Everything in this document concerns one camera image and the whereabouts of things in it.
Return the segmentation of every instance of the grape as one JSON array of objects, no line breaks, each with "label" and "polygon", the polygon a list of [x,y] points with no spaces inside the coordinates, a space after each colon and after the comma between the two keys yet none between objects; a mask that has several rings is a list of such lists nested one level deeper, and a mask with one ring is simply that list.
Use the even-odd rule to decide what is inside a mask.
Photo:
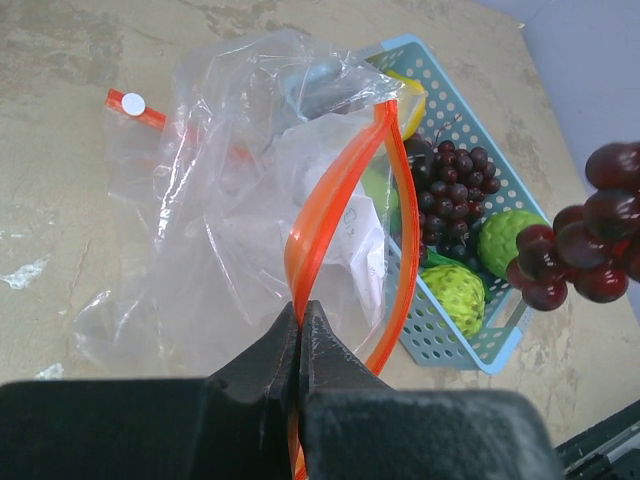
[{"label": "grape", "polygon": [[498,193],[500,190],[500,180],[497,178],[490,178],[482,182],[482,186],[480,187],[484,193],[489,193],[493,195],[494,193]]},{"label": "grape", "polygon": [[468,196],[469,190],[461,183],[456,183],[449,191],[449,198],[456,204],[464,202]]},{"label": "grape", "polygon": [[449,193],[449,187],[446,183],[437,181],[431,184],[431,186],[429,187],[429,191],[436,198],[444,197]]},{"label": "grape", "polygon": [[432,182],[431,164],[416,161],[411,167],[411,176],[413,177],[413,185],[416,191],[425,190]]},{"label": "grape", "polygon": [[518,247],[518,250],[520,250],[527,244],[538,240],[553,243],[555,241],[553,230],[551,230],[547,225],[529,225],[516,237],[516,246]]},{"label": "grape", "polygon": [[583,210],[582,205],[571,205],[560,210],[553,219],[553,233],[557,235],[567,225],[581,221],[584,218]]},{"label": "grape", "polygon": [[624,270],[607,262],[598,268],[579,270],[573,285],[580,295],[592,302],[609,303],[625,294],[629,279]]},{"label": "grape", "polygon": [[444,140],[438,145],[439,152],[455,152],[456,146],[451,140]]},{"label": "grape", "polygon": [[610,143],[591,154],[585,165],[587,180],[600,190],[640,188],[640,143]]},{"label": "grape", "polygon": [[556,248],[562,260],[575,268],[595,268],[611,258],[612,246],[593,236],[584,222],[564,227],[556,237]]},{"label": "grape", "polygon": [[484,167],[484,170],[482,170],[482,175],[484,176],[485,180],[495,177],[496,166],[491,162],[487,163],[487,166]]},{"label": "grape", "polygon": [[465,233],[469,231],[469,227],[467,226],[467,222],[464,220],[454,220],[449,225],[449,235],[452,237],[460,238],[464,236]]},{"label": "grape", "polygon": [[461,155],[453,162],[453,166],[456,167],[460,175],[466,175],[473,170],[473,160],[467,155]]},{"label": "grape", "polygon": [[428,233],[440,233],[444,230],[444,221],[435,215],[429,215],[424,222],[424,230]]},{"label": "grape", "polygon": [[631,280],[640,282],[640,238],[634,238],[622,255],[622,264]]},{"label": "grape", "polygon": [[447,182],[450,185],[453,185],[458,181],[458,172],[453,167],[442,167],[438,172],[440,180]]},{"label": "grape", "polygon": [[482,147],[475,147],[473,150],[471,150],[469,156],[471,157],[471,160],[473,160],[473,168],[476,171],[481,172],[489,163],[489,154]]},{"label": "grape", "polygon": [[478,200],[480,200],[481,195],[482,195],[482,192],[478,187],[471,187],[469,189],[469,195],[467,195],[467,200],[471,202],[477,202]]},{"label": "grape", "polygon": [[418,206],[421,212],[429,212],[436,205],[436,199],[429,192],[420,192],[418,194]]},{"label": "grape", "polygon": [[545,285],[561,280],[567,271],[566,264],[558,258],[553,242],[548,240],[525,244],[518,254],[518,264],[524,275]]},{"label": "grape", "polygon": [[469,215],[469,204],[467,202],[454,205],[453,212],[451,212],[452,219],[459,220],[461,218],[466,218],[467,215]]},{"label": "grape", "polygon": [[598,238],[624,240],[640,228],[640,198],[623,190],[600,190],[584,204],[584,223]]},{"label": "grape", "polygon": [[482,180],[484,180],[484,177],[482,176],[482,173],[480,173],[480,172],[471,172],[469,175],[467,175],[464,178],[463,183],[467,187],[479,187],[480,185],[482,185]]},{"label": "grape", "polygon": [[434,246],[434,245],[438,244],[438,241],[440,240],[440,234],[439,233],[425,233],[424,235],[422,235],[422,240],[427,245]]},{"label": "grape", "polygon": [[477,202],[469,202],[469,220],[479,220],[484,215],[484,205]]},{"label": "grape", "polygon": [[448,217],[453,212],[453,202],[450,198],[439,198],[436,200],[435,210],[440,217]]},{"label": "grape", "polygon": [[522,288],[522,299],[531,308],[550,312],[564,303],[567,292],[567,284],[562,280],[550,285],[530,283]]},{"label": "grape", "polygon": [[507,282],[513,288],[522,290],[526,285],[533,283],[530,279],[524,276],[520,270],[520,264],[518,263],[518,257],[514,258],[507,265]]}]

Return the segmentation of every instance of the plastic wrap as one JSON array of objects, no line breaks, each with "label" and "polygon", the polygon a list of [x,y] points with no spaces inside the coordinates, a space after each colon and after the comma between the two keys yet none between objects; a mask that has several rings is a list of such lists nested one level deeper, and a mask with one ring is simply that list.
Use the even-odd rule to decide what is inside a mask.
[{"label": "plastic wrap", "polygon": [[[107,112],[121,282],[79,314],[75,335],[116,373],[208,374],[260,336],[291,300],[284,248],[307,197],[373,105],[412,94],[292,31],[193,52],[174,80],[161,136]],[[354,350],[385,311],[390,178],[375,159],[312,292]]]}]

